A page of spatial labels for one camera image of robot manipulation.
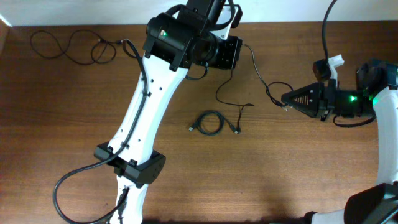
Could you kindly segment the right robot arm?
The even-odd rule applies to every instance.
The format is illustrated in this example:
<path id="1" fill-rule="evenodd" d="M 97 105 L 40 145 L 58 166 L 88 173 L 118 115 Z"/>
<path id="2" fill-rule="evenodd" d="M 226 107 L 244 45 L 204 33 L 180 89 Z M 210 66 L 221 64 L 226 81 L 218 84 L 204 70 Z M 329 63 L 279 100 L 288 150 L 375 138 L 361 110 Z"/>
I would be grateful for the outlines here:
<path id="1" fill-rule="evenodd" d="M 397 64 L 372 59 L 360 66 L 356 86 L 340 88 L 336 69 L 343 61 L 330 59 L 327 83 L 317 82 L 282 95 L 282 102 L 301 113 L 335 123 L 339 118 L 359 118 L 342 128 L 375 123 L 377 160 L 375 184 L 348 198 L 333 212 L 308 212 L 301 223 L 397 223 Z"/>

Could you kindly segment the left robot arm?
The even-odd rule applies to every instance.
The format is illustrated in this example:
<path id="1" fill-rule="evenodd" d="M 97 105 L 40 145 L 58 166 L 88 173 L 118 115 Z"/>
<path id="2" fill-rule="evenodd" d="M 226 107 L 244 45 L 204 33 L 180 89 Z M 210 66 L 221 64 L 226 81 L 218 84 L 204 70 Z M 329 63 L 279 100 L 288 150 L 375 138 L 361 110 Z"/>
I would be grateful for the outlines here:
<path id="1" fill-rule="evenodd" d="M 189 1 L 153 17 L 146 27 L 140 79 L 114 137 L 96 146 L 94 155 L 116 174 L 116 207 L 105 223 L 141 223 L 148 186 L 166 158 L 153 148 L 172 95 L 192 65 L 231 70 L 242 41 L 231 36 L 242 9 L 232 1 Z"/>

